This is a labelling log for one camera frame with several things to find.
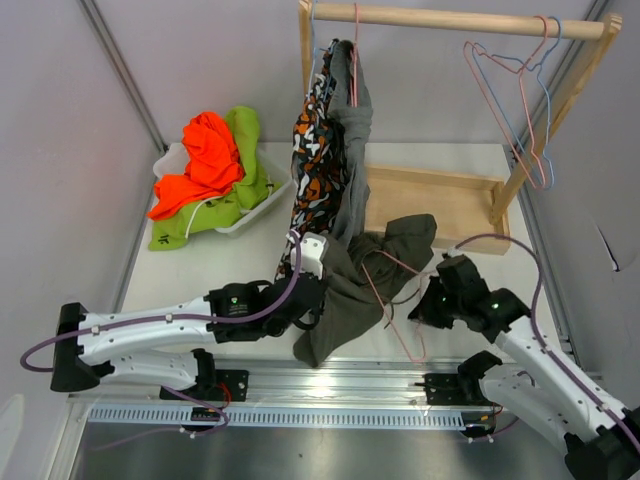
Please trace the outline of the dark olive shorts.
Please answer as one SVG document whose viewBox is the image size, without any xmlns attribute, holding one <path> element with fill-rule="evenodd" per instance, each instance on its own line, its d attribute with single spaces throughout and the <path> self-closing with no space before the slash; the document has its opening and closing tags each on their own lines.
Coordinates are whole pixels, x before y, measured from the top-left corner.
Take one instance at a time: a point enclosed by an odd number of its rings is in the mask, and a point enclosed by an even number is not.
<svg viewBox="0 0 640 480">
<path fill-rule="evenodd" d="M 405 216 L 383 233 L 365 232 L 345 247 L 330 235 L 323 259 L 327 289 L 318 325 L 293 346 L 294 357 L 316 368 L 383 317 L 383 306 L 423 271 L 434 256 L 433 215 Z"/>
</svg>

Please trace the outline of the lime green shorts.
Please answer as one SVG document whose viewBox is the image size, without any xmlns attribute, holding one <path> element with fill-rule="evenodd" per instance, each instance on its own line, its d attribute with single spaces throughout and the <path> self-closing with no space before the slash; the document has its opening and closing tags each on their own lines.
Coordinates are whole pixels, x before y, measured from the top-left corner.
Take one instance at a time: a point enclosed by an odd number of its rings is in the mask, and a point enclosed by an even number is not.
<svg viewBox="0 0 640 480">
<path fill-rule="evenodd" d="M 194 234 L 232 227 L 280 189 L 258 158 L 260 134 L 258 114 L 246 106 L 190 120 L 183 128 L 183 172 L 154 185 L 151 251 L 176 250 Z"/>
</svg>

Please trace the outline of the orange shorts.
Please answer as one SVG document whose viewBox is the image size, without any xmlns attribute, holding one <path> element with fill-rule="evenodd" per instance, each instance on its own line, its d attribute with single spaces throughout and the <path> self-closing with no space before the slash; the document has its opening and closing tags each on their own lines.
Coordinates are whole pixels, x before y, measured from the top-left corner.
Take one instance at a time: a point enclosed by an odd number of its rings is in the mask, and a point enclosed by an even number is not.
<svg viewBox="0 0 640 480">
<path fill-rule="evenodd" d="M 195 201 L 228 194 L 245 172 L 238 147 L 225 120 L 204 112 L 183 128 L 188 162 L 182 174 L 164 175 L 155 185 L 156 205 L 147 216 L 165 220 Z"/>
</svg>

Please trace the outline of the light grey shorts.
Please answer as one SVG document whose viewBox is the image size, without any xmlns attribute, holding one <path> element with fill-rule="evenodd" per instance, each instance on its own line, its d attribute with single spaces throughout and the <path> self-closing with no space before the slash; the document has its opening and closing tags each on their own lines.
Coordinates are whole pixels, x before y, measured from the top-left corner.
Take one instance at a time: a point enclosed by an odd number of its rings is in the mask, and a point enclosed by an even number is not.
<svg viewBox="0 0 640 480">
<path fill-rule="evenodd" d="M 328 115 L 341 126 L 346 167 L 346 187 L 331 235 L 344 246 L 364 232 L 370 195 L 365 149 L 371 134 L 373 107 L 361 63 L 352 58 L 353 47 L 349 40 L 338 41 L 329 67 L 335 88 Z"/>
</svg>

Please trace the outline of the blue wire hanger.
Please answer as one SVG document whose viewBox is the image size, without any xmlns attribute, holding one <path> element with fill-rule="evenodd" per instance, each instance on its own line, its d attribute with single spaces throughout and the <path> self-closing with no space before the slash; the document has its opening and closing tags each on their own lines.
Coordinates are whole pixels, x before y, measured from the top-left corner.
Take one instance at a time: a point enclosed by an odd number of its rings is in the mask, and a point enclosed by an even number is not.
<svg viewBox="0 0 640 480">
<path fill-rule="evenodd" d="M 533 132 L 535 134 L 535 140 L 532 140 L 532 135 L 528 133 L 527 128 L 525 130 L 525 132 L 528 134 L 527 140 L 524 140 L 522 136 L 516 132 L 521 137 L 521 140 L 525 146 L 526 151 L 529 151 L 529 148 L 532 146 L 532 143 L 535 143 L 533 152 L 535 154 L 538 154 L 540 159 L 542 160 L 543 167 L 545 169 L 547 181 L 548 181 L 548 185 L 541 190 L 549 190 L 555 185 L 555 172 L 553 167 L 553 161 L 547 154 L 547 146 L 551 139 L 551 124 L 552 124 L 551 108 L 553 106 L 553 100 L 552 100 L 552 95 L 550 93 L 549 88 L 547 87 L 546 83 L 542 79 L 542 73 L 544 72 L 544 67 L 548 57 L 559 46 L 560 41 L 563 39 L 563 33 L 564 33 L 563 24 L 560 19 L 554 16 L 546 17 L 546 18 L 549 24 L 547 42 L 545 43 L 544 47 L 540 50 L 536 58 L 531 62 L 530 71 L 526 72 L 524 76 L 524 82 L 525 82 L 526 76 L 533 75 L 535 77 L 535 80 L 539 88 L 543 93 L 546 120 L 544 123 L 544 137 L 543 137 L 542 143 L 540 144 L 542 151 L 540 153 L 537 153 L 535 151 L 535 148 L 537 146 L 536 144 L 537 134 L 534 132 L 534 125 L 533 125 Z M 496 55 L 504 56 L 506 58 L 514 57 L 514 56 L 501 55 L 501 54 L 496 54 Z"/>
</svg>

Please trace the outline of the pink hanger of orange shorts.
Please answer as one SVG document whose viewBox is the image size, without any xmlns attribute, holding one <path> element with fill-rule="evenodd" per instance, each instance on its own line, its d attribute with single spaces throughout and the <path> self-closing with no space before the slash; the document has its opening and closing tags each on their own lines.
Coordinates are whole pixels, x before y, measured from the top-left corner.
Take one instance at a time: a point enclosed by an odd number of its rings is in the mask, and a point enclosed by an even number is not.
<svg viewBox="0 0 640 480">
<path fill-rule="evenodd" d="M 517 57 L 506 58 L 504 56 L 490 54 L 484 46 L 478 42 L 472 41 L 466 41 L 464 43 L 462 52 L 464 59 L 470 68 L 471 74 L 475 79 L 480 92 L 499 127 L 499 130 L 507 141 L 511 152 L 514 154 L 515 160 L 518 165 L 525 170 L 525 177 L 529 181 L 530 185 L 535 189 L 541 190 L 548 185 L 548 181 L 542 160 L 538 154 L 533 152 L 535 143 L 532 143 L 529 151 L 526 151 L 521 137 L 516 133 L 515 128 L 511 125 L 509 117 L 498 99 L 498 95 L 494 92 L 493 87 L 490 85 L 488 77 L 484 73 L 480 64 L 481 58 L 487 59 L 517 79 L 520 99 L 526 120 L 526 128 L 528 133 L 532 135 L 532 140 L 535 140 L 529 105 L 526 98 L 524 76 L 526 72 L 530 71 L 531 62 L 536 58 L 547 42 L 549 30 L 549 24 L 546 17 L 537 15 L 535 16 L 535 19 L 541 23 L 542 37 L 538 45 L 525 60 L 521 60 Z"/>
</svg>

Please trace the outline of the pink hanger of grey shorts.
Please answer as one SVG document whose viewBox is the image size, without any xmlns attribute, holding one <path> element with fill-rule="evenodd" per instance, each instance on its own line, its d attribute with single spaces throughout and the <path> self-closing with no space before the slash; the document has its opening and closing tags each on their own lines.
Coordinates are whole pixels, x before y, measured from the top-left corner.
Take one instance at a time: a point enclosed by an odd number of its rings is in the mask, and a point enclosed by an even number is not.
<svg viewBox="0 0 640 480">
<path fill-rule="evenodd" d="M 357 2 L 353 4 L 354 6 L 354 39 L 352 42 L 352 50 L 351 50 L 351 83 L 350 83 L 350 105 L 353 108 L 358 107 L 358 63 L 359 63 L 359 52 L 358 52 L 358 39 L 359 39 L 359 19 L 360 19 L 360 11 L 359 5 Z"/>
</svg>

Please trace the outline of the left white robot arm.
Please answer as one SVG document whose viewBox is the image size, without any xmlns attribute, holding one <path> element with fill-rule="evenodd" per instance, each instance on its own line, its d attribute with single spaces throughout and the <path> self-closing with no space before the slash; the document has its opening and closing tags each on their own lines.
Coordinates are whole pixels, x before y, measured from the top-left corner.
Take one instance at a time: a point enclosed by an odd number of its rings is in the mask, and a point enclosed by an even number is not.
<svg viewBox="0 0 640 480">
<path fill-rule="evenodd" d="M 50 387 L 75 393 L 121 380 L 168 386 L 197 400 L 216 390 L 206 344 L 280 337 L 319 323 L 325 281 L 312 273 L 233 283 L 179 305 L 148 312 L 97 314 L 80 303 L 60 310 Z"/>
</svg>

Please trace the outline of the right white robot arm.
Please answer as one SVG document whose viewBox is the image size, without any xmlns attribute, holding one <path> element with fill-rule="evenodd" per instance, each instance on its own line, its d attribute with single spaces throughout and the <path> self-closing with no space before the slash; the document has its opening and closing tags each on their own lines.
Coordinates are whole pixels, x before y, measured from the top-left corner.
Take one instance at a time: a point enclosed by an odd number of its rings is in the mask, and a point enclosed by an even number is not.
<svg viewBox="0 0 640 480">
<path fill-rule="evenodd" d="M 470 404 L 495 403 L 544 437 L 575 479 L 629 479 L 639 471 L 639 411 L 593 381 L 550 344 L 534 309 L 491 290 L 465 255 L 447 255 L 410 319 L 437 329 L 462 321 L 511 358 L 481 351 L 457 368 Z"/>
</svg>

